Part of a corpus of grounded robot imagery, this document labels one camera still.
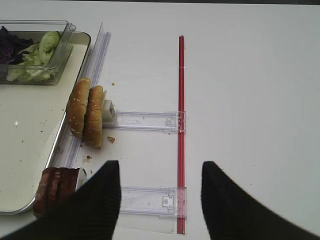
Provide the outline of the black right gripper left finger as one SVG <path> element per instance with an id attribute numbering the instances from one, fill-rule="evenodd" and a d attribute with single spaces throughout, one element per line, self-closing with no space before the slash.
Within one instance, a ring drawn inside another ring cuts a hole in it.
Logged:
<path id="1" fill-rule="evenodd" d="M 120 166 L 109 160 L 63 203 L 3 239 L 111 240 L 120 206 Z"/>

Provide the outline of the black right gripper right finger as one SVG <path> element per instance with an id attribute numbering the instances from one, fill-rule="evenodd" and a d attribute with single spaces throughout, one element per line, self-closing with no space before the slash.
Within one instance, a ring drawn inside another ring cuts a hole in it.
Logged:
<path id="1" fill-rule="evenodd" d="M 319 239 L 259 203 L 213 161 L 202 165 L 201 208 L 212 240 Z"/>

